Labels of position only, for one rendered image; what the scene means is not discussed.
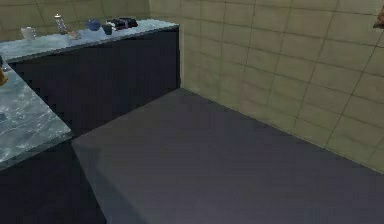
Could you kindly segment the black toaster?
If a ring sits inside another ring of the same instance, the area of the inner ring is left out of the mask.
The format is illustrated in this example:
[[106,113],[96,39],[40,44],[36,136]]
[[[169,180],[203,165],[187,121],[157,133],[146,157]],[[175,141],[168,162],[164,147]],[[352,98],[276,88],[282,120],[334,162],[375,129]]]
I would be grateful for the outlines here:
[[107,25],[111,25],[113,30],[122,30],[137,27],[138,23],[133,18],[114,18],[106,21]]

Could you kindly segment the dark marble-top kitchen counter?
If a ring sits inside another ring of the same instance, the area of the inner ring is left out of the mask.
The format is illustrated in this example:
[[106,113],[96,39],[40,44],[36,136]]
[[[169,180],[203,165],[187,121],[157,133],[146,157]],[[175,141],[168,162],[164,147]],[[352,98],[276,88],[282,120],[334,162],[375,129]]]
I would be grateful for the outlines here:
[[179,25],[0,44],[0,224],[106,224],[74,138],[180,86]]

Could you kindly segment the blue bowl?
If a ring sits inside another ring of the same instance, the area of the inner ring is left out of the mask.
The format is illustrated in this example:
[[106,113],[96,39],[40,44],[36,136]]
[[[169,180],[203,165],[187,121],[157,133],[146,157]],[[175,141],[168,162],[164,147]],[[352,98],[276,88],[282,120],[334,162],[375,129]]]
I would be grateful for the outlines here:
[[101,24],[98,20],[87,20],[86,21],[86,27],[90,30],[90,31],[98,31],[101,27]]

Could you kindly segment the white mug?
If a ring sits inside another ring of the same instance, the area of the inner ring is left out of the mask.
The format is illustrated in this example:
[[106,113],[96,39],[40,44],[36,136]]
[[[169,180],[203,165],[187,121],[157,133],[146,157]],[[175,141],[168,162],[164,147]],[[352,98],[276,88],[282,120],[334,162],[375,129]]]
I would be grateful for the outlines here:
[[34,40],[36,38],[35,29],[33,27],[21,28],[21,33],[26,40]]

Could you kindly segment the brown wall object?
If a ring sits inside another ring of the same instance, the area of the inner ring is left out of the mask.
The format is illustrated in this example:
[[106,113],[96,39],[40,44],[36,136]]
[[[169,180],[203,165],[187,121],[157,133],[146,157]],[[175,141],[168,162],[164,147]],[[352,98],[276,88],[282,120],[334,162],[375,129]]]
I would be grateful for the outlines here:
[[380,12],[379,12],[379,14],[377,16],[377,20],[374,23],[373,27],[374,28],[384,29],[384,5],[380,9]]

